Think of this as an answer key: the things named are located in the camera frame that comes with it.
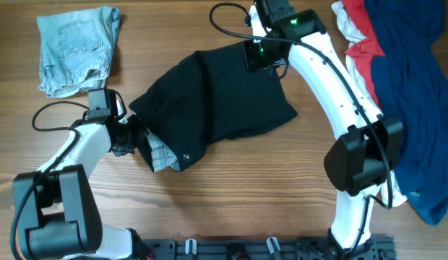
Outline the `black shorts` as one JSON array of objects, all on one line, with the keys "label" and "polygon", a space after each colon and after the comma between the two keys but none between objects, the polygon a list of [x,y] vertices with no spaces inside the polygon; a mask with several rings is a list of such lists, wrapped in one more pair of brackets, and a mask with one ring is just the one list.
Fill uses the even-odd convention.
[{"label": "black shorts", "polygon": [[186,170],[223,139],[266,134],[298,114],[274,72],[249,71],[243,43],[196,51],[129,104],[147,130],[151,168]]}]

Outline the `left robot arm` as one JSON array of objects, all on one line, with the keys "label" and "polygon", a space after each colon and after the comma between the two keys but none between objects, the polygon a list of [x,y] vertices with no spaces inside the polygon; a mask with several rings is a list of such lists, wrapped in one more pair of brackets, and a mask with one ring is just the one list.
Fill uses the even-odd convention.
[{"label": "left robot arm", "polygon": [[82,118],[65,128],[69,138],[61,149],[13,180],[9,242],[15,259],[153,258],[135,230],[102,223],[88,182],[106,153],[132,153],[144,132],[126,117],[117,91],[91,90],[88,99]]}]

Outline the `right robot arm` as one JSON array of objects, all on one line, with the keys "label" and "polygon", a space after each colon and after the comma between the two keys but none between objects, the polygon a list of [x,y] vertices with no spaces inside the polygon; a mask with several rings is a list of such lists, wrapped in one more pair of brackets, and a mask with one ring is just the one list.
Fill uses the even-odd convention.
[{"label": "right robot arm", "polygon": [[324,23],[312,9],[297,12],[288,1],[255,1],[249,10],[253,43],[249,66],[284,61],[310,86],[332,127],[335,143],[324,158],[337,190],[335,218],[321,252],[329,259],[386,256],[370,232],[374,204],[402,204],[395,179],[402,123],[384,117],[351,79]]}]

